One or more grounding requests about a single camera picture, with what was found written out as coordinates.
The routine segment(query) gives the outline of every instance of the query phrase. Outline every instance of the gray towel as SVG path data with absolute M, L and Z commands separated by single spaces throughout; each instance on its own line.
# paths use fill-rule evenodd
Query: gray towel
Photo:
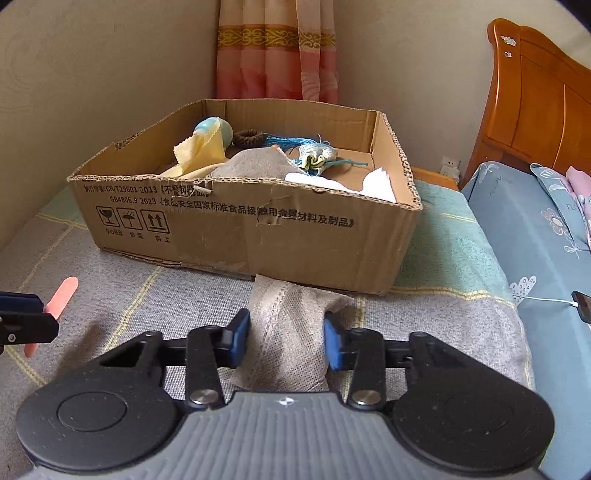
M 250 148 L 242 150 L 216 168 L 207 178 L 247 178 L 284 180 L 290 172 L 301 170 L 289 161 L 279 148 Z

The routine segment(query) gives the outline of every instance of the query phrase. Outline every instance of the bed sheet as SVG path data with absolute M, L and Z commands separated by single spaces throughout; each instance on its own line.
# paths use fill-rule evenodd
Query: bed sheet
M 482 164 L 462 193 L 514 293 L 563 300 L 572 300 L 573 290 L 591 294 L 591 253 L 560 215 L 566 209 L 580 217 L 576 205 L 555 204 L 534 175 L 495 162 Z M 554 480 L 578 480 L 591 471 L 591 326 L 567 303 L 515 302 L 536 390 L 556 420 L 542 470 Z
M 343 312 L 347 327 L 378 330 L 407 340 L 423 330 L 530 388 L 534 386 L 523 325 L 506 278 L 466 199 L 416 182 L 424 203 L 417 229 L 391 292 L 354 295 Z M 0 478 L 27 469 L 14 432 L 18 405 L 59 373 L 146 330 L 165 338 L 196 326 L 226 323 L 248 305 L 253 283 L 196 270 L 163 268 L 101 251 L 94 245 L 69 192 L 60 193 L 0 252 L 0 290 L 37 293 L 47 301 L 61 280 L 80 287 L 61 317 L 60 334 L 31 361 L 22 347 L 0 356 Z M 233 386 L 220 370 L 225 397 Z M 350 375 L 327 375 L 330 388 L 347 394 Z M 165 385 L 184 395 L 182 368 L 168 370 Z M 404 371 L 387 374 L 389 398 L 405 391 Z

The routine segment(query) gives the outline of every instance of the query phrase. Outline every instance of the white cable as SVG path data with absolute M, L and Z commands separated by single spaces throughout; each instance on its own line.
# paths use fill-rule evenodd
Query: white cable
M 525 297 L 523 295 L 517 295 L 517 293 L 512 294 L 514 297 L 518 297 L 520 299 L 530 299 L 530 300 L 542 300 L 542 301 L 559 301 L 560 303 L 568 303 L 571 307 L 579 308 L 579 304 L 575 301 L 569 300 L 559 300 L 559 299 L 539 299 L 538 297 Z

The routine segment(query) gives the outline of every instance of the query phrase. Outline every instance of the metal pivot screw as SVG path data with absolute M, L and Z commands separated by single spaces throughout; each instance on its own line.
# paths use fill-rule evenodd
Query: metal pivot screw
M 189 400 L 197 405 L 209 405 L 217 402 L 219 395 L 215 390 L 211 388 L 205 388 L 203 390 L 195 390 L 189 395 Z
M 375 390 L 357 390 L 353 393 L 353 401 L 358 405 L 375 405 L 382 400 L 382 396 Z

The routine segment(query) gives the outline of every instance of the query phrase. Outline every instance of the gray bedspread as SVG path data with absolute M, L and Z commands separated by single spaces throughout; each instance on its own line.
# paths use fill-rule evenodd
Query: gray bedspread
M 504 273 L 457 192 L 417 182 L 425 211 L 396 285 L 384 297 L 352 295 L 347 326 L 407 339 L 424 330 L 533 388 L 530 352 Z M 145 331 L 181 337 L 196 326 L 224 324 L 248 304 L 253 283 L 194 270 L 163 268 L 94 245 L 70 193 L 60 193 L 0 252 L 0 290 L 49 300 L 61 281 L 80 280 L 61 317 L 60 334 L 29 361 L 22 347 L 0 356 L 0 478 L 30 465 L 14 429 L 18 406 L 36 388 Z M 227 372 L 220 372 L 227 378 Z M 346 375 L 329 385 L 346 393 Z M 167 391 L 184 394 L 183 368 L 170 369 Z M 225 384 L 226 392 L 232 389 Z M 404 374 L 388 375 L 388 395 L 405 391 Z

